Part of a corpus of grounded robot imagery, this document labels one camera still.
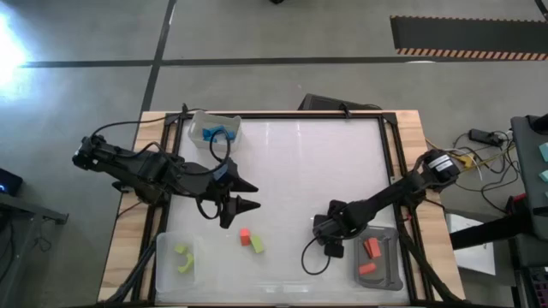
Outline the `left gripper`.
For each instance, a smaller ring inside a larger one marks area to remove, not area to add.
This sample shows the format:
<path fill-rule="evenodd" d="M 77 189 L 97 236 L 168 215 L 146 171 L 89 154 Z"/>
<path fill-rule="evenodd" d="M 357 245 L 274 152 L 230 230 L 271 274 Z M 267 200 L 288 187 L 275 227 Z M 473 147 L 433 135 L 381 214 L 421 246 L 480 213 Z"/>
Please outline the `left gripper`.
<path fill-rule="evenodd" d="M 215 181 L 212 173 L 224 164 L 227 171 L 219 181 Z M 205 201 L 212 202 L 217 208 L 222 208 L 219 214 L 220 227 L 228 229 L 237 215 L 256 210 L 261 204 L 236 196 L 231 196 L 231 191 L 239 193 L 257 193 L 259 189 L 240 177 L 238 165 L 229 158 L 221 162 L 213 169 L 195 163 L 182 165 L 182 186 L 185 193 L 195 199 L 198 208 L 203 207 Z"/>

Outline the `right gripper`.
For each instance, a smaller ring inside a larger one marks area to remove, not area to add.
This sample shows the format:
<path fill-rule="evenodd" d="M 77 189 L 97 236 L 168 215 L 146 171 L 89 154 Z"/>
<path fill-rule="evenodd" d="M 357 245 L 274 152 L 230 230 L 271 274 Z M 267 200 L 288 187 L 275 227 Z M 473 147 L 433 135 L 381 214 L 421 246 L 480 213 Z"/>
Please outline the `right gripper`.
<path fill-rule="evenodd" d="M 333 199 L 329 203 L 330 214 L 317 214 L 313 218 L 313 235 L 319 244 L 326 244 L 324 254 L 330 258 L 343 258 L 344 246 L 341 243 L 328 242 L 344 240 L 356 231 L 355 225 L 343 215 L 342 209 L 345 206 L 345 202 Z"/>

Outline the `green arch block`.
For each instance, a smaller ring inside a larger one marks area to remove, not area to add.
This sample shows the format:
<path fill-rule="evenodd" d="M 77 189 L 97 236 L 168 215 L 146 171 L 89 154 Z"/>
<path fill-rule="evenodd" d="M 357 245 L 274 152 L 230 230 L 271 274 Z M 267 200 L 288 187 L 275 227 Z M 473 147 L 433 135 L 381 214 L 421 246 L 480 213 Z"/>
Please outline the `green arch block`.
<path fill-rule="evenodd" d="M 177 267 L 179 273 L 184 274 L 189 272 L 194 267 L 194 255 L 192 253 L 187 253 L 185 255 L 186 263 Z"/>

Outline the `grey plastic tray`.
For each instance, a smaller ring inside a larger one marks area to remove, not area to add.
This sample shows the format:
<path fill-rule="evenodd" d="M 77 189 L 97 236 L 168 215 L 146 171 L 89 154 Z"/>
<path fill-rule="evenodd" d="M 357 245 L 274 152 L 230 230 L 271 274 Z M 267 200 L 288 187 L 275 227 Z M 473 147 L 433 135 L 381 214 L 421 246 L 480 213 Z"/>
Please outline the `grey plastic tray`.
<path fill-rule="evenodd" d="M 381 249 L 379 258 L 371 259 L 366 255 L 364 240 L 377 238 Z M 399 275 L 398 232 L 395 228 L 369 226 L 354 239 L 354 279 L 362 287 L 399 291 L 403 282 Z M 377 269 L 369 275 L 359 275 L 362 264 L 375 263 Z"/>

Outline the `white plastic bin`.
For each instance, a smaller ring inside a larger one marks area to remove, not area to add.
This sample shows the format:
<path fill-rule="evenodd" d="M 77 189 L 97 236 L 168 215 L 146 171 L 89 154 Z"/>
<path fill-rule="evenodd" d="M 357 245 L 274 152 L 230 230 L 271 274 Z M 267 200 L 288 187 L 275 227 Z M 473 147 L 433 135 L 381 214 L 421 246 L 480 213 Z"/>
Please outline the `white plastic bin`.
<path fill-rule="evenodd" d="M 188 137 L 194 142 L 198 148 L 208 149 L 210 141 L 204 141 L 202 136 L 203 129 L 210 129 L 212 127 L 224 126 L 226 132 L 233 131 L 236 134 L 234 140 L 229 140 L 230 150 L 236 151 L 239 147 L 242 129 L 241 129 L 241 117 L 240 116 L 220 116 L 211 115 L 205 113 L 205 111 L 197 111 L 188 129 Z"/>

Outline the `clear plastic container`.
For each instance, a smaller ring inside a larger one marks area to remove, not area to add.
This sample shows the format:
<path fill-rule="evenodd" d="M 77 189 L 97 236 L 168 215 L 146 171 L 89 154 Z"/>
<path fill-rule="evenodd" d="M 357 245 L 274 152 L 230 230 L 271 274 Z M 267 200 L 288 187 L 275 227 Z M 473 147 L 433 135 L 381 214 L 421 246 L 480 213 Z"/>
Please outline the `clear plastic container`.
<path fill-rule="evenodd" d="M 196 282 L 198 244 L 190 234 L 180 232 L 161 233 L 156 241 L 156 281 L 158 293 L 169 293 L 190 288 Z M 186 263 L 187 253 L 194 255 L 194 267 L 181 274 L 177 267 Z"/>

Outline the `black rectangular case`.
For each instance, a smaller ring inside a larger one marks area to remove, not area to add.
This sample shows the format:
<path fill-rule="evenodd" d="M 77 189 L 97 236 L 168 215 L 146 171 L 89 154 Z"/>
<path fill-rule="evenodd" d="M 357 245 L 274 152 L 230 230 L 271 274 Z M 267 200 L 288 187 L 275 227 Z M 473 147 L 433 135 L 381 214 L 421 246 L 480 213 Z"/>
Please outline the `black rectangular case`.
<path fill-rule="evenodd" d="M 376 104 L 358 104 L 312 93 L 305 95 L 298 110 L 381 110 Z"/>

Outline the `white paper sheet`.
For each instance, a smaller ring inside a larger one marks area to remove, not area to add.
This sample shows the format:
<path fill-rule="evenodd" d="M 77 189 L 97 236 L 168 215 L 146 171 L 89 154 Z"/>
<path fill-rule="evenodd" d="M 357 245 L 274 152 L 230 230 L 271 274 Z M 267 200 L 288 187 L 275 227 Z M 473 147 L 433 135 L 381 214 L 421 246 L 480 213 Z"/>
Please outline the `white paper sheet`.
<path fill-rule="evenodd" d="M 482 222 L 459 216 L 446 214 L 446 222 L 451 233 L 465 228 L 476 227 Z M 479 246 L 472 246 L 460 250 L 454 250 L 456 263 L 459 268 L 480 272 L 487 275 L 496 274 L 493 243 L 488 242 Z"/>

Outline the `black desk leg beam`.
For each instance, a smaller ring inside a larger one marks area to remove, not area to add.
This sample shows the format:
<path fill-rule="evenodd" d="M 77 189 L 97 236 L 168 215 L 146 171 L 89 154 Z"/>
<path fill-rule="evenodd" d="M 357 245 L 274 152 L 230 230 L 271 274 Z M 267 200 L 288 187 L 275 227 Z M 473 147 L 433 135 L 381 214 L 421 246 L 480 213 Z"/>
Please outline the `black desk leg beam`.
<path fill-rule="evenodd" d="M 527 198 L 509 198 L 506 209 L 509 212 L 503 217 L 451 233 L 450 241 L 453 250 L 461 250 L 498 240 L 507 240 L 518 234 L 533 232 Z"/>

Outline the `black power adapter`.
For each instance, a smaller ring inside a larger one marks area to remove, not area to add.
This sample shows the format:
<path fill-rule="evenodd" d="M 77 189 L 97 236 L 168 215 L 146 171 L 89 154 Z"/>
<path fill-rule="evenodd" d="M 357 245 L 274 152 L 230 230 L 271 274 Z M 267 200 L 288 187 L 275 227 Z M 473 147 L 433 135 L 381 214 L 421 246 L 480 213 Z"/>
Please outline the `black power adapter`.
<path fill-rule="evenodd" d="M 501 147 L 504 143 L 504 139 L 497 133 L 487 132 L 475 128 L 468 131 L 468 139 L 474 142 L 496 147 Z"/>

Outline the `small red object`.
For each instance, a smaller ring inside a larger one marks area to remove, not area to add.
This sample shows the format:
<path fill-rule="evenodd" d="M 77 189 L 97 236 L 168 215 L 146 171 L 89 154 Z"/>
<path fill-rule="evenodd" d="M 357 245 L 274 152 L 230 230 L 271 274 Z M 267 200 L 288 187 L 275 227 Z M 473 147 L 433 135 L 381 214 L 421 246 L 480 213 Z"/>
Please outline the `small red object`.
<path fill-rule="evenodd" d="M 525 193 L 510 196 L 505 205 L 506 213 L 509 215 L 520 214 L 527 209 L 527 195 Z"/>

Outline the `dark grey desk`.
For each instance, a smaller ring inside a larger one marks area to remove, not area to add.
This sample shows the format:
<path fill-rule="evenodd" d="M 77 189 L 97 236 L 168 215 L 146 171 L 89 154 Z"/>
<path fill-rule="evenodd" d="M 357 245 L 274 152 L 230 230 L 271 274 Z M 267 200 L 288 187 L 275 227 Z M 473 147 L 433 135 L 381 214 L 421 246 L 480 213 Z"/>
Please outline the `dark grey desk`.
<path fill-rule="evenodd" d="M 539 174 L 548 169 L 539 146 L 548 142 L 548 113 L 543 116 L 515 116 L 510 120 L 521 178 L 527 195 L 533 233 L 548 241 L 548 183 Z"/>

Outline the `dark side desk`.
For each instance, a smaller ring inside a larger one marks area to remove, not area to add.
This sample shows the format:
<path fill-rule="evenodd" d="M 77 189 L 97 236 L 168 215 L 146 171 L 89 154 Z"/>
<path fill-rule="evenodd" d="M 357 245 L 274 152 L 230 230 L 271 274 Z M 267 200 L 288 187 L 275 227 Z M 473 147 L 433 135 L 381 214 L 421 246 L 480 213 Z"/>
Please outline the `dark side desk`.
<path fill-rule="evenodd" d="M 63 225 L 68 217 L 68 214 L 0 193 L 0 308 L 14 307 L 28 256 L 39 245 L 43 223 Z"/>

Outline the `backlit keyboard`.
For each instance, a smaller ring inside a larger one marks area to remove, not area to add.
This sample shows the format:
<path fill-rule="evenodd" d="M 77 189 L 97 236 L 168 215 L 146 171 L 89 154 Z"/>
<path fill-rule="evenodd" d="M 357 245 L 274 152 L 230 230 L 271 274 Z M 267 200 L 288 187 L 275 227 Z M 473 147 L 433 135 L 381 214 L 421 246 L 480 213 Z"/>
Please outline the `backlit keyboard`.
<path fill-rule="evenodd" d="M 548 267 L 527 269 L 527 290 L 533 308 L 548 308 Z"/>

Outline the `black computer tower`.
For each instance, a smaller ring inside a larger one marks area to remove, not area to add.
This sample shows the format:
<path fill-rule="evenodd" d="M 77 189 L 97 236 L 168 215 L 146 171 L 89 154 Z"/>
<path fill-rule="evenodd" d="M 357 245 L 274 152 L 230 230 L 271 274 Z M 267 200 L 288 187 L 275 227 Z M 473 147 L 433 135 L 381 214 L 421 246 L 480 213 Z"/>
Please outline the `black computer tower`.
<path fill-rule="evenodd" d="M 21 189 L 23 179 L 5 169 L 0 168 L 0 193 L 16 196 Z"/>

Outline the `black hazard-striped floor mat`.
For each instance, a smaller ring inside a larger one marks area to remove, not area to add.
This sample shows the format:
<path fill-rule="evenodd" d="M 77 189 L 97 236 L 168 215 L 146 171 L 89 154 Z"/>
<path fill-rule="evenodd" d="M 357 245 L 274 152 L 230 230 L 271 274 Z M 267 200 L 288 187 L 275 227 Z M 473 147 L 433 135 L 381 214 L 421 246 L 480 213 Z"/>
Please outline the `black hazard-striped floor mat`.
<path fill-rule="evenodd" d="M 546 21 L 393 15 L 390 28 L 399 55 L 548 62 Z"/>

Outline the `black aluminium table frame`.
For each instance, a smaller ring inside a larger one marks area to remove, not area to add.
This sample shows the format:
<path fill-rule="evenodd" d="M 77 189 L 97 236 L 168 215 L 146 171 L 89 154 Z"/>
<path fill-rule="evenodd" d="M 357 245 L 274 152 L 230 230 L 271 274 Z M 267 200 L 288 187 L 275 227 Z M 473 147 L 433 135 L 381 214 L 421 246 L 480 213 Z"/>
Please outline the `black aluminium table frame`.
<path fill-rule="evenodd" d="M 403 261 L 399 291 L 365 288 L 354 279 L 354 241 L 343 258 L 327 258 L 313 242 L 313 218 L 332 199 L 354 201 L 386 188 L 405 169 L 394 114 L 367 112 L 244 112 L 232 153 L 241 176 L 259 191 L 261 206 L 228 229 L 200 216 L 190 198 L 170 204 L 167 232 L 198 244 L 193 287 L 158 293 L 158 305 L 406 305 Z M 265 250 L 242 246 L 240 229 L 258 235 Z"/>

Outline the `black frame strut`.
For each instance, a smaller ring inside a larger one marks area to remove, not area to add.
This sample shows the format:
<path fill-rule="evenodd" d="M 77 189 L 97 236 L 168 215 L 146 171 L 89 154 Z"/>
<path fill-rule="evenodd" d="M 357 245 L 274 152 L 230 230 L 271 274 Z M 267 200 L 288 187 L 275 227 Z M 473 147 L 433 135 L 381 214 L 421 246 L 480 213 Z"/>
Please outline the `black frame strut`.
<path fill-rule="evenodd" d="M 464 300 L 450 291 L 428 263 L 421 244 L 420 231 L 413 231 L 413 235 L 418 236 L 417 239 L 409 235 L 406 223 L 410 221 L 411 227 L 417 227 L 417 219 L 410 215 L 410 211 L 405 206 L 401 207 L 399 204 L 394 205 L 394 212 L 402 249 L 403 266 L 406 270 L 405 276 L 408 280 L 410 304 L 424 307 L 463 304 Z M 422 293 L 416 287 L 413 262 L 416 263 L 416 269 L 419 271 Z"/>
<path fill-rule="evenodd" d="M 120 285 L 116 292 L 111 295 L 107 302 L 123 302 L 127 297 L 129 291 L 135 286 L 139 280 L 138 275 L 144 272 L 146 265 L 152 257 L 152 254 L 156 251 L 156 241 L 152 243 L 144 250 L 143 254 L 138 259 L 137 264 L 133 267 L 126 280 Z"/>

